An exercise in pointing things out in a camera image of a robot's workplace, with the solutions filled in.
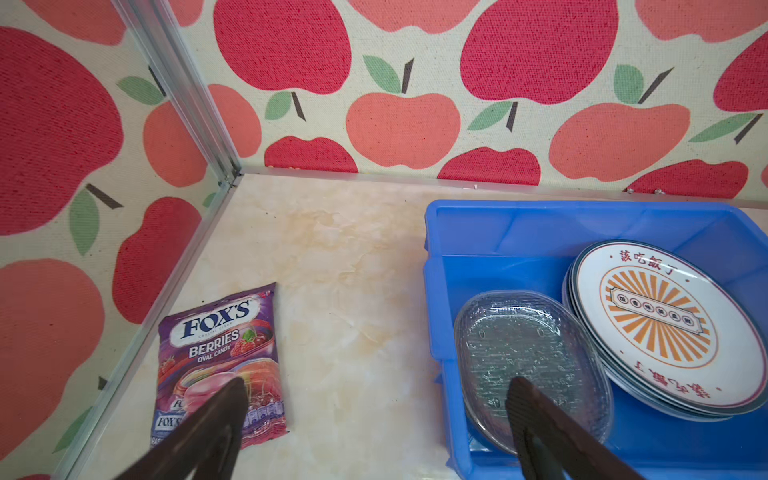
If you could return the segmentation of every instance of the clear plastic plate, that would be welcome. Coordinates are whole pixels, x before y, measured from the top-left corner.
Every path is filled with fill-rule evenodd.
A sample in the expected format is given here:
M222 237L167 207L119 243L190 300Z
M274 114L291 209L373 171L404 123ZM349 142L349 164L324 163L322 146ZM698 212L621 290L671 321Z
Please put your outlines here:
M471 298L454 324L464 403L475 427L515 454L505 410L509 383L523 376L603 442L613 397L597 352L579 322L536 292L494 291Z

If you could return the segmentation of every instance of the blue bin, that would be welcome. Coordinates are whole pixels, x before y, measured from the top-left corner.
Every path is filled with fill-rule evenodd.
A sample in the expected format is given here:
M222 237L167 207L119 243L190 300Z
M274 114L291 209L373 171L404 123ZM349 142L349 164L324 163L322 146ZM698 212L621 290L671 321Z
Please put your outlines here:
M448 465L472 480L522 478L516 457L467 420L453 320L488 290L561 298L568 266L589 244L629 239L690 261L768 332L768 237L736 208L714 203L437 200L426 212L424 279L432 357L442 367ZM660 413L614 387L606 446L649 479L768 478L768 406L718 423ZM470 442L490 451L470 449Z

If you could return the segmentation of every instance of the stack of plates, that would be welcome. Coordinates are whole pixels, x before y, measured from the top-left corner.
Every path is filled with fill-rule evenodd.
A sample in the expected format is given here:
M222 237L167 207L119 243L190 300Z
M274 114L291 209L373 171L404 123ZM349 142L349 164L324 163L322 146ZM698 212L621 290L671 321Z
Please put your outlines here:
M608 377L647 405L717 422L768 399L760 331L722 287L674 254L629 240L596 243L571 265L562 294Z

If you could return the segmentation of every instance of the white marble floor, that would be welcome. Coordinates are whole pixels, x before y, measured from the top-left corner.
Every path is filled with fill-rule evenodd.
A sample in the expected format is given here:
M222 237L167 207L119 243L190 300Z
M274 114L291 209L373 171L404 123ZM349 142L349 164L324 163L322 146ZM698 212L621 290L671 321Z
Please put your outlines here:
M235 479L457 478L445 467L422 279L424 212L439 198L565 199L245 176L172 310L278 282L290 434L243 450ZM745 211L768 227L768 211ZM149 449L156 378L157 341L81 478L113 478Z

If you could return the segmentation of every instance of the fabric wall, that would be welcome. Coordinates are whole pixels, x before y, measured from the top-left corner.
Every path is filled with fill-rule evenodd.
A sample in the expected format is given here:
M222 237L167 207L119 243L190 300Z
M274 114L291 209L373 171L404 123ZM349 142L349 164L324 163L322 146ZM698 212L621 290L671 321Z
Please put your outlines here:
M765 0L206 0L183 30L261 120L246 165L766 200L766 21Z
M218 186L108 0L0 2L0 85L0 477L47 478Z

